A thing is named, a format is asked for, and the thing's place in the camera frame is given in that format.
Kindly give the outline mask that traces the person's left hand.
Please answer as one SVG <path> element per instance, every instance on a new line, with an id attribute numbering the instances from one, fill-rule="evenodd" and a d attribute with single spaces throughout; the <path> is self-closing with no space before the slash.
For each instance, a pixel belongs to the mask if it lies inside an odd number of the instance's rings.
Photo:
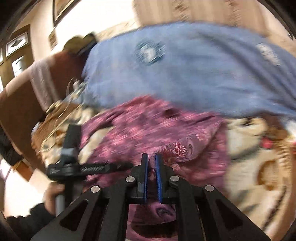
<path id="1" fill-rule="evenodd" d="M 56 197 L 60 195 L 64 191 L 64 189 L 64 184 L 51 182 L 44 193 L 43 203 L 45 209 L 53 216 L 56 215 Z"/>

